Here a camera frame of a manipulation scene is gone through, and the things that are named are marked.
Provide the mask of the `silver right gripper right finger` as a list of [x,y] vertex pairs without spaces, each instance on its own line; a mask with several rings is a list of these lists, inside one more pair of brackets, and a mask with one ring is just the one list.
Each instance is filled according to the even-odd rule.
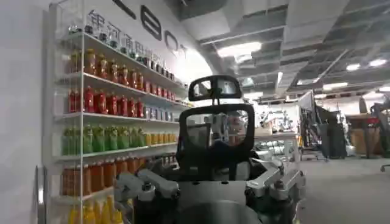
[[265,168],[261,174],[246,181],[246,187],[257,198],[269,194],[275,200],[302,200],[305,196],[306,177],[295,165],[285,165],[283,161],[264,161],[251,158],[251,169]]

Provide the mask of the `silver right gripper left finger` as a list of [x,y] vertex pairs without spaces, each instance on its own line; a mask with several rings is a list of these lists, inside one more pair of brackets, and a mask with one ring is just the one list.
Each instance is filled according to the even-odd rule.
[[156,194],[167,199],[180,197],[179,184],[167,180],[149,169],[142,169],[136,175],[122,172],[115,181],[115,201],[127,201],[137,198],[140,201],[152,201]]

